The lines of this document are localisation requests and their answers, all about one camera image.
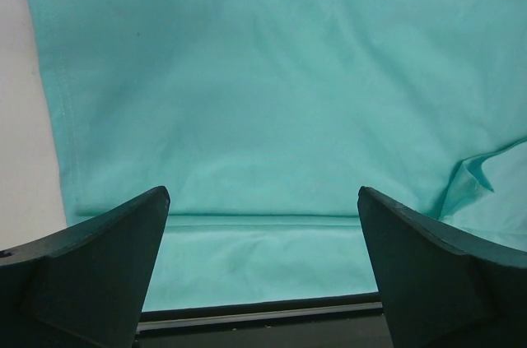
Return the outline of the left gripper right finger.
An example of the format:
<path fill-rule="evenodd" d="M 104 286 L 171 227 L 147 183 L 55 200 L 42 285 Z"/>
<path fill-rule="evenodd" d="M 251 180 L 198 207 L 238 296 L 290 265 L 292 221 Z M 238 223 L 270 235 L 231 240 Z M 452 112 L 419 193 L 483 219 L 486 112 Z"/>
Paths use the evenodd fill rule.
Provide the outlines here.
<path fill-rule="evenodd" d="M 424 216 L 374 188 L 357 209 L 396 347 L 524 347 L 526 253 Z"/>

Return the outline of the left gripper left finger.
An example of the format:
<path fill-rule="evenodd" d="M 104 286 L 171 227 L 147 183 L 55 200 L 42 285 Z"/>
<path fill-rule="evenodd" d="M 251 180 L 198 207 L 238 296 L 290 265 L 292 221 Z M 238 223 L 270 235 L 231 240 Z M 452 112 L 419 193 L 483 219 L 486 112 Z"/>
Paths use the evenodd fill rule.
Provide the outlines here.
<path fill-rule="evenodd" d="M 130 347 L 170 207 L 155 187 L 1 252 L 3 347 Z"/>

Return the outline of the teal t shirt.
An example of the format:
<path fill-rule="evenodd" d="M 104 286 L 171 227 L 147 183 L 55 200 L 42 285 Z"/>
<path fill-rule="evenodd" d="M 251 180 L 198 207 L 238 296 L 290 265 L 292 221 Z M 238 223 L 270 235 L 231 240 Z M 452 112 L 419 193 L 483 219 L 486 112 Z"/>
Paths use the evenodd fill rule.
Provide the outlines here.
<path fill-rule="evenodd" d="M 376 291 L 369 186 L 526 247 L 526 0 L 28 0 L 76 224 L 155 186 L 144 308 Z"/>

